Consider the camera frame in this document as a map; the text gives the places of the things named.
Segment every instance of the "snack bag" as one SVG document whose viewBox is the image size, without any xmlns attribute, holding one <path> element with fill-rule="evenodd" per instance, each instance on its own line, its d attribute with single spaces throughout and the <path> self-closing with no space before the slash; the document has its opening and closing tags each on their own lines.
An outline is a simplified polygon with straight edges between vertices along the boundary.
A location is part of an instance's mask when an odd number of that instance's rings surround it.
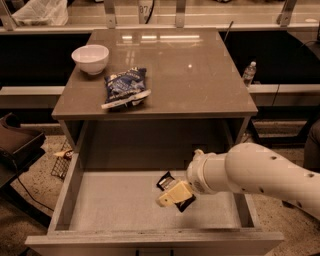
<svg viewBox="0 0 320 256">
<path fill-rule="evenodd" d="M 107 76 L 107 100 L 102 104 L 102 109 L 120 106 L 136 106 L 150 95 L 151 90 L 146 90 L 146 68 L 131 68 L 126 72 Z"/>
</svg>

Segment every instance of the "yellow object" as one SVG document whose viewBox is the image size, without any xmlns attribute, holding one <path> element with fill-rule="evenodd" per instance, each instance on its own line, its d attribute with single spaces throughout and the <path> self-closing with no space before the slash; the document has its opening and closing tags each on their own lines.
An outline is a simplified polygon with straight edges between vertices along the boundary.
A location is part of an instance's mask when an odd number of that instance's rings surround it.
<svg viewBox="0 0 320 256">
<path fill-rule="evenodd" d="M 183 202 L 193 196 L 190 185 L 181 180 L 175 180 L 170 184 L 157 199 L 157 204 L 161 207 Z"/>
</svg>

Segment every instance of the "open drawer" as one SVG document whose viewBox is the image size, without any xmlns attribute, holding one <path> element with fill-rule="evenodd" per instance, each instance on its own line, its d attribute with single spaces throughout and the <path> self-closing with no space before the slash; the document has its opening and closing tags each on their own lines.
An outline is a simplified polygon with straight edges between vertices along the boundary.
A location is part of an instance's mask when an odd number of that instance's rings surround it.
<svg viewBox="0 0 320 256">
<path fill-rule="evenodd" d="M 221 126 L 217 122 L 85 122 L 48 233 L 28 237 L 26 244 L 55 256 L 265 255 L 283 236 L 261 230 L 249 195 L 197 195 L 183 213 L 156 204 L 156 183 L 168 169 L 184 177 L 184 151 L 224 144 L 217 142 L 225 138 L 214 128 Z M 130 136 L 123 134 L 124 124 Z"/>
</svg>

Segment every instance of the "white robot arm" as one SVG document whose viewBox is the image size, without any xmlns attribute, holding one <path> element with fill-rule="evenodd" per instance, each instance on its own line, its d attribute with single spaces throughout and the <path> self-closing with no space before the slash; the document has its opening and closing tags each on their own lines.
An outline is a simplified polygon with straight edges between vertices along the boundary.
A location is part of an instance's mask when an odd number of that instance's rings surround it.
<svg viewBox="0 0 320 256">
<path fill-rule="evenodd" d="M 187 181 L 169 186 L 158 203 L 167 206 L 182 202 L 182 198 L 190 197 L 190 191 L 264 194 L 287 201 L 320 220 L 320 174 L 254 143 L 236 145 L 225 154 L 196 150 L 187 169 Z"/>
</svg>

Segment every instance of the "countertop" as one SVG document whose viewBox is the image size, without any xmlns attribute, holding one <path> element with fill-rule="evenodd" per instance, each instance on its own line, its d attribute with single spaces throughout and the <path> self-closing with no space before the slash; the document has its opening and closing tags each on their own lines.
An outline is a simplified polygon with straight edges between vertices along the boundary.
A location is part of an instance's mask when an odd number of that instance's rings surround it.
<svg viewBox="0 0 320 256">
<path fill-rule="evenodd" d="M 234 118 L 257 109 L 214 28 L 101 29 L 87 44 L 109 48 L 106 69 L 90 76 L 76 67 L 53 117 L 62 120 Z M 105 76 L 145 67 L 151 95 L 136 107 L 103 110 Z"/>
</svg>

